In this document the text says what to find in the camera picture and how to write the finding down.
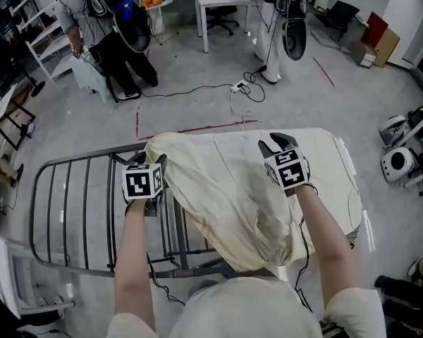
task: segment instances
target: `white shelving unit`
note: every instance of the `white shelving unit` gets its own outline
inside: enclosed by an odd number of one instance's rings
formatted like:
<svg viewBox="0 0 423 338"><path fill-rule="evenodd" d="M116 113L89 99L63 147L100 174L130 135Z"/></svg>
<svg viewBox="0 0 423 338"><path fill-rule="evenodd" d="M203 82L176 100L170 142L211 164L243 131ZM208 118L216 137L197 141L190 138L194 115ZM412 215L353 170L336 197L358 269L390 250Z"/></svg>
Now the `white shelving unit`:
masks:
<svg viewBox="0 0 423 338"><path fill-rule="evenodd" d="M23 0L19 5L17 5L15 9L11 11L11 15L14 15L22 7L24 7L27 4L31 4L31 6L33 7L35 14L31 18L29 18L25 24L21 25L19 27L19 30L22 31L33 21L35 21L36 19L39 19L39 22L44 27L44 30L42 30L42 32L32 42L25 42L25 43L27 44L28 49L34 56L36 62L38 62L42 71L44 71L45 75L47 75L49 80L53 82L54 84L55 84L55 81L54 81L55 77L71 69L70 63L68 62L71 55L68 54L67 56L62 56L59 53L60 50L70 45L69 38L67 37L67 35L61 35L60 37L57 37L56 39L52 39L51 33L60 27L59 22L55 21L49 26L44 26L44 23L41 21L41 18L40 18L40 16L44 12L48 11L50 8L53 8L55 6L55 3L56 2L54 1L48 6L45 6L43 9L38 11L35 0ZM50 41L50 45L42 53L38 54L35 51L35 46L45 38L47 38ZM60 61L58 62L58 65L54 68L54 70L50 73L45 67L43 60L52 55L57 55Z"/></svg>

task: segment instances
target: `cream fabric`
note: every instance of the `cream fabric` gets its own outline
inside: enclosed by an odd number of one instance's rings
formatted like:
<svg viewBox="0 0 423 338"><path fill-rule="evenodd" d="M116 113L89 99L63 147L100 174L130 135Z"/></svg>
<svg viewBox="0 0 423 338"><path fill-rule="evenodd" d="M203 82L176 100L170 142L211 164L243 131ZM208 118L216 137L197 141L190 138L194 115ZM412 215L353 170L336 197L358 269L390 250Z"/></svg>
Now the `cream fabric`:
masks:
<svg viewBox="0 0 423 338"><path fill-rule="evenodd" d="M272 130L297 139L309 161L310 182L345 234L362 219L362 205L340 142L319 128ZM266 174L257 146L278 146L270 131L221 134L166 133L146 145L155 162L168 156L165 180L199 231L237 271L285 265L305 257L299 230L302 211ZM309 241L307 228L304 228Z"/></svg>
<svg viewBox="0 0 423 338"><path fill-rule="evenodd" d="M339 292L324 320L343 327L350 338L384 338L386 328L377 291L351 288ZM116 315L107 338L156 338L137 316ZM170 338L317 338L318 320L280 280L237 278L196 293L174 325Z"/></svg>

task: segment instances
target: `black chair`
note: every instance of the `black chair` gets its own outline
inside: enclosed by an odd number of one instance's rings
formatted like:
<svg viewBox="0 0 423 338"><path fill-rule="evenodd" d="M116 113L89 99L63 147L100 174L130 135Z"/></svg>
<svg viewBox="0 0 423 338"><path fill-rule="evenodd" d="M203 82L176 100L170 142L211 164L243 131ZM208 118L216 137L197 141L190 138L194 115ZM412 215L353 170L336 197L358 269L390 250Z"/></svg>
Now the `black chair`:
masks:
<svg viewBox="0 0 423 338"><path fill-rule="evenodd" d="M337 1L331 9L324 9L318 7L317 19L320 20L324 26L341 31L338 41L341 40L343 34L348 30L348 24L355 14L360 9L342 1Z"/></svg>
<svg viewBox="0 0 423 338"><path fill-rule="evenodd" d="M228 31L230 36L233 35L233 31L226 24L235 24L236 27L239 27L240 24L236 20L226 20L223 19L224 16L236 13L238 11L236 6L220 6L218 8L207 8L205 13L207 16L212 16L214 19L208 21L209 25L207 30L210 30L213 26L221 26Z"/></svg>

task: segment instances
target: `floor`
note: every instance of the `floor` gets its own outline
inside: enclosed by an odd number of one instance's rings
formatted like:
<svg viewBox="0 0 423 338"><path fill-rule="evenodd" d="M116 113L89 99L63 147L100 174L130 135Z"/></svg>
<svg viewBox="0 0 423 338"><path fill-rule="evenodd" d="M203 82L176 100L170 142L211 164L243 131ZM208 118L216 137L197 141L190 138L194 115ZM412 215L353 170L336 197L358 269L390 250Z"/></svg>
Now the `floor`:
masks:
<svg viewBox="0 0 423 338"><path fill-rule="evenodd" d="M240 21L244 21L239 11ZM141 84L145 94L170 94L186 92L200 85L234 84L243 78L245 71L255 71L260 62L254 55L253 39L257 35L257 16L253 14L250 34L240 27L233 37L214 28L209 34L210 52L202 52L202 39L197 37L196 27L188 25L180 34L172 37L163 46L152 45L149 59L159 74L159 86L148 88ZM314 58L332 79L335 87L323 74ZM248 129L287 129L299 127L322 127L341 137L348 148L357 171L357 184L363 207L371 222L374 243L367 238L366 220L362 222L354 252L359 258L361 284L372 287L377 275L404 277L415 257L423 256L423 197L417 189L403 189L388 184L380 171L379 158L382 141L378 126L388 117L415 109L423 105L423 94L414 80L404 70L386 66L365 69L357 67L351 58L333 49L327 49L308 34L307 49L298 62L287 61L286 73L280 82L271 86L257 78L266 92L266 100L256 104L243 95L235 95L233 108L243 112L252 110ZM204 126L228 125L240 121L229 109L227 87L199 89L191 94L170 97L142 97L137 101L115 104L102 100L89 91L80 91L71 74L49 82L42 92L27 104L36 116L36 130L32 139L26 139L19 151L13 155L13 165L25 164L18 191L8 192L7 201L16 207L0 220L0 230L8 237L27 241L28 202L33 179L39 167L50 159L72 156L97 149L124 144L133 144L147 136ZM261 92L253 88L253 97L259 99ZM242 125L210 128L201 132L221 132L244 129ZM56 173L53 210L62 209L65 167ZM94 167L95 173L89 182L88 214L100 217L104 214L104 186L101 174L104 164ZM73 197L68 207L68 217L80 216L81 205L75 200L82 189L83 177L73 171L70 194ZM116 198L123 210L123 202ZM121 218L116 224L121 226ZM91 224L88 237L91 239L91 254L103 262L106 240L103 232L104 220L97 218ZM37 242L43 244L45 230L36 225ZM61 224L52 228L55 242L60 239ZM78 231L69 230L68 239L72 259L81 257L78 252ZM148 228L148 241L151 241ZM158 248L150 246L149 250ZM295 280L303 261L288 267L290 280ZM60 273L57 270L36 267L35 276L47 294L73 296L76 306L66 311L64 320L55 326L74 338L104 337L113 315L114 292L111 278L90 277ZM171 293L185 300L188 289L198 281L194 279L162 280L171 288ZM300 285L314 312L323 311L317 264L312 257L310 267ZM169 303L164 292L153 287L157 332L168 337L182 307ZM33 332L46 332L46 327L32 328Z"/></svg>

